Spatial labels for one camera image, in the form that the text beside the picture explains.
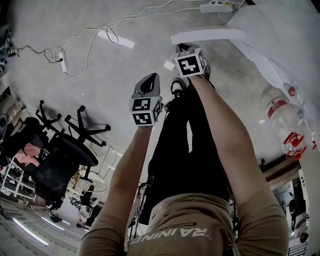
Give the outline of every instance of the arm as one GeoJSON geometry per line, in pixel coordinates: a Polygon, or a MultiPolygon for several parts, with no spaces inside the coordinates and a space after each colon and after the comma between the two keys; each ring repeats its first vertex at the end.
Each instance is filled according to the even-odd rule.
{"type": "Polygon", "coordinates": [[[109,193],[99,214],[117,219],[126,228],[144,166],[152,126],[139,127],[111,178],[109,193]]]}
{"type": "Polygon", "coordinates": [[[202,101],[216,149],[238,205],[268,183],[257,165],[248,131],[234,111],[200,76],[191,81],[202,101]]]}
{"type": "Polygon", "coordinates": [[[77,255],[118,255],[144,166],[152,127],[139,127],[112,175],[107,199],[77,255]]]}
{"type": "Polygon", "coordinates": [[[237,248],[240,254],[285,256],[289,240],[288,223],[257,165],[248,131],[207,80],[196,76],[191,81],[202,101],[237,203],[237,248]]]}

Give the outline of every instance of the fluorescent light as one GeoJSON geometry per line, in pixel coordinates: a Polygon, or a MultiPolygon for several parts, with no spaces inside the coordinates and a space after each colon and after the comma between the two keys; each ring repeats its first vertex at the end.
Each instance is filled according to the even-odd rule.
{"type": "Polygon", "coordinates": [[[111,40],[113,42],[117,42],[118,45],[123,45],[123,46],[130,48],[130,49],[132,49],[135,46],[135,42],[132,42],[132,41],[130,41],[126,38],[120,37],[120,36],[117,37],[112,32],[108,33],[109,37],[108,37],[105,30],[100,30],[97,35],[99,37],[104,38],[104,39],[111,40]]]}
{"type": "Polygon", "coordinates": [[[56,228],[58,228],[58,229],[60,229],[60,230],[62,230],[62,231],[65,231],[62,227],[59,227],[58,225],[56,225],[56,224],[54,224],[53,222],[45,219],[44,217],[41,217],[41,219],[43,219],[44,221],[50,223],[52,226],[55,226],[56,228]]]}
{"type": "Polygon", "coordinates": [[[70,225],[70,223],[68,223],[68,222],[66,222],[66,221],[64,221],[64,220],[62,220],[62,222],[67,223],[68,225],[70,225]]]}
{"type": "Polygon", "coordinates": [[[171,70],[175,67],[175,65],[173,63],[171,63],[170,61],[166,61],[163,65],[166,69],[171,70]]]}
{"type": "Polygon", "coordinates": [[[45,246],[48,246],[49,244],[42,240],[40,237],[36,236],[34,233],[32,233],[29,229],[27,229],[24,225],[22,225],[17,219],[12,218],[12,220],[19,225],[20,228],[22,228],[25,232],[27,232],[30,236],[37,239],[39,242],[43,243],[45,246]]]}
{"type": "Polygon", "coordinates": [[[123,157],[123,154],[118,153],[117,151],[113,151],[114,153],[116,153],[119,157],[123,157]]]}

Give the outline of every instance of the white power strip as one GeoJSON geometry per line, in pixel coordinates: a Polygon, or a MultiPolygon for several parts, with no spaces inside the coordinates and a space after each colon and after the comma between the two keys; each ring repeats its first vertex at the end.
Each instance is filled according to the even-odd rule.
{"type": "Polygon", "coordinates": [[[68,71],[68,65],[67,65],[66,54],[63,50],[59,52],[59,59],[62,59],[62,61],[60,62],[60,67],[62,71],[66,73],[68,71]]]}
{"type": "Polygon", "coordinates": [[[203,14],[207,13],[232,13],[234,8],[229,3],[209,3],[209,4],[201,4],[200,12],[203,14]]]}

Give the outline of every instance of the plastic bottle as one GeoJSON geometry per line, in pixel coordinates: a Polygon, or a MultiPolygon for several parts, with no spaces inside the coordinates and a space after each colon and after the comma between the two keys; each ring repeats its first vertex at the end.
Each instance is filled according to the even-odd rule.
{"type": "Polygon", "coordinates": [[[273,130],[280,139],[287,156],[297,160],[305,152],[304,136],[299,127],[300,118],[281,90],[269,86],[261,94],[260,109],[265,112],[273,130]]]}

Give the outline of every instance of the gray floor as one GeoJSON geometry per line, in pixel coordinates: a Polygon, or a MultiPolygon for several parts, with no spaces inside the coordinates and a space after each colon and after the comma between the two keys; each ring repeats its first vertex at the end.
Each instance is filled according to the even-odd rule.
{"type": "MultiPolygon", "coordinates": [[[[46,48],[53,50],[62,46],[71,36],[79,35],[85,28],[98,28],[124,15],[138,13],[145,7],[166,3],[165,0],[12,2],[10,19],[13,42],[18,47],[28,44],[37,51],[46,48]]],[[[198,7],[199,4],[200,2],[178,1],[148,12],[198,7]]],[[[231,16],[225,14],[224,17],[229,19],[231,16]]],[[[118,36],[133,41],[133,49],[96,37],[88,59],[87,71],[77,78],[67,77],[54,64],[46,65],[48,62],[43,55],[25,49],[20,52],[20,58],[9,59],[11,88],[27,104],[31,113],[35,113],[36,104],[39,104],[40,99],[44,99],[50,109],[61,113],[63,118],[66,115],[76,117],[76,110],[79,106],[85,105],[87,114],[94,123],[111,125],[112,130],[99,137],[119,153],[123,153],[136,130],[129,113],[129,98],[136,82],[156,72],[160,75],[163,102],[171,99],[170,84],[171,80],[177,77],[177,73],[174,69],[171,71],[164,67],[164,63],[171,61],[175,53],[170,36],[197,28],[213,28],[224,23],[218,14],[201,14],[198,10],[125,20],[114,27],[114,31],[118,36]],[[45,72],[39,84],[44,66],[45,72]]],[[[93,31],[87,31],[65,47],[70,75],[79,74],[84,70],[93,35],[93,31]]],[[[228,40],[212,40],[198,44],[211,64],[212,83],[247,127],[257,159],[265,158],[269,161],[279,156],[281,150],[276,140],[259,124],[263,118],[259,110],[259,96],[267,82],[255,65],[228,40]]],[[[156,146],[164,117],[165,113],[162,113],[154,128],[146,163],[156,146]]],[[[95,150],[100,158],[104,157],[106,149],[95,147],[95,150]]],[[[112,164],[113,158],[113,155],[107,158],[102,172],[112,164]]],[[[108,173],[107,183],[111,174],[112,172],[108,173]]]]}

